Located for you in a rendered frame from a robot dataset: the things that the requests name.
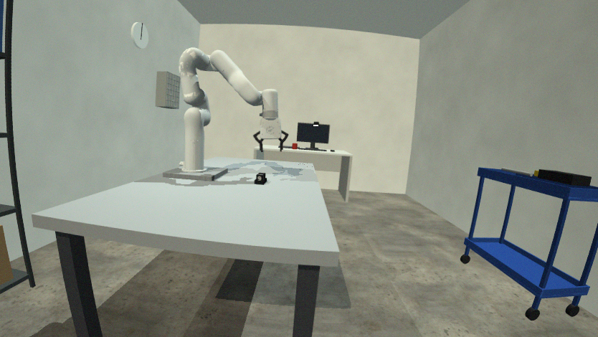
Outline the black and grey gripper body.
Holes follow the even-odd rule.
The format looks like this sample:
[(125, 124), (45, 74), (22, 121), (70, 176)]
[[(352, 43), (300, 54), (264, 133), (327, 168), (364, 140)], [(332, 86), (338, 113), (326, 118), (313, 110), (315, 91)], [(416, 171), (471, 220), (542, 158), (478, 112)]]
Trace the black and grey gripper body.
[(279, 139), (282, 137), (281, 122), (278, 117), (261, 118), (260, 121), (261, 139)]

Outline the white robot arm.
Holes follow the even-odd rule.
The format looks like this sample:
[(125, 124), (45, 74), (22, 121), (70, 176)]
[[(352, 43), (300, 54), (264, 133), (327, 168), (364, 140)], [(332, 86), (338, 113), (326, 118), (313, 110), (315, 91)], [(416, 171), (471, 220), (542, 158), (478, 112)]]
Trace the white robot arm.
[(209, 100), (205, 91), (199, 87), (196, 69), (219, 72), (247, 103), (262, 105), (260, 116), (278, 117), (277, 90), (258, 91), (221, 50), (205, 55), (197, 48), (188, 48), (179, 59), (183, 98), (185, 103), (192, 105), (184, 114), (185, 161), (179, 163), (183, 166), (181, 170), (188, 173), (207, 171), (204, 168), (204, 126), (211, 120)]

